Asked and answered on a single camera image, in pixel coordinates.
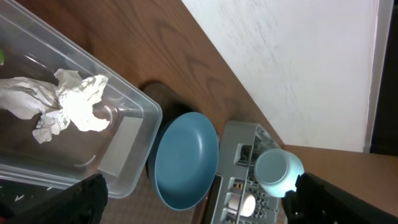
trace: green object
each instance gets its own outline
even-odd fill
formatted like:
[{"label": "green object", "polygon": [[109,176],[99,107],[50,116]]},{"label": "green object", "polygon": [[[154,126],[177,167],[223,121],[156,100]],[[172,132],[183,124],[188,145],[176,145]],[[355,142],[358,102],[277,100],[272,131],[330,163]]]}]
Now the green object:
[{"label": "green object", "polygon": [[0,49],[0,65],[4,65],[4,51]]}]

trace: light blue cup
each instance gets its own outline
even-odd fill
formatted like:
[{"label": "light blue cup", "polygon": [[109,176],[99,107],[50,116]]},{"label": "light blue cup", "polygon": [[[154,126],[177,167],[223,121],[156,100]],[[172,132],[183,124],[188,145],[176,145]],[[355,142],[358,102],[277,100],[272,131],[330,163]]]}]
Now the light blue cup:
[{"label": "light blue cup", "polygon": [[261,187],[273,197],[285,197],[285,193],[296,191],[296,181],[304,173],[304,166],[293,153],[282,149],[263,152],[254,166],[254,176]]},{"label": "light blue cup", "polygon": [[148,158],[148,176],[167,206],[186,210],[206,195],[217,165],[216,130],[205,115],[191,112],[158,134]]}]

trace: dish rack tray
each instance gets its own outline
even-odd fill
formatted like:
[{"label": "dish rack tray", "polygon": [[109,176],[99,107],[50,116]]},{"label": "dish rack tray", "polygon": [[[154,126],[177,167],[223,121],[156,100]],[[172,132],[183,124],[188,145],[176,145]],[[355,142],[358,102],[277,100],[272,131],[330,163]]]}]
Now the dish rack tray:
[{"label": "dish rack tray", "polygon": [[[256,123],[228,121],[221,139],[220,158],[204,223],[254,224],[287,223],[280,198],[268,195],[254,178],[256,159],[268,149],[280,148],[268,132]],[[231,189],[240,189],[238,210],[228,207]],[[250,192],[256,209],[250,217],[239,215],[242,195]]]}]

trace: wooden table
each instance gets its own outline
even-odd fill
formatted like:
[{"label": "wooden table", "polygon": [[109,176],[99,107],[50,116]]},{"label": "wooden table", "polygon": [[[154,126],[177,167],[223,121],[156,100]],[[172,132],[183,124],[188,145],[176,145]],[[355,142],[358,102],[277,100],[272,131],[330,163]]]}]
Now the wooden table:
[{"label": "wooden table", "polygon": [[164,83],[206,115],[220,136],[227,120],[257,122],[283,147],[180,0],[18,2],[135,86]]}]

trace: white cup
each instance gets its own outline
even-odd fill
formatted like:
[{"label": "white cup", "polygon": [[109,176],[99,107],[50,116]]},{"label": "white cup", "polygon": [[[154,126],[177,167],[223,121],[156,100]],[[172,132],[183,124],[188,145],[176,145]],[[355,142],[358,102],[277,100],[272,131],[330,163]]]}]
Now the white cup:
[{"label": "white cup", "polygon": [[261,187],[273,197],[285,197],[285,193],[296,191],[296,180],[304,173],[304,166],[293,153],[282,149],[263,152],[254,166],[254,176]]},{"label": "white cup", "polygon": [[[239,207],[239,200],[241,199],[240,197],[241,190],[237,189],[236,187],[233,187],[230,190],[230,192],[231,192],[231,199],[229,200],[228,203],[228,207],[230,209],[228,209],[228,211],[236,215],[236,211],[238,210]],[[256,208],[256,199],[249,192],[245,192],[243,194],[241,212],[239,214],[244,217],[249,217],[253,214],[255,208]]]}]

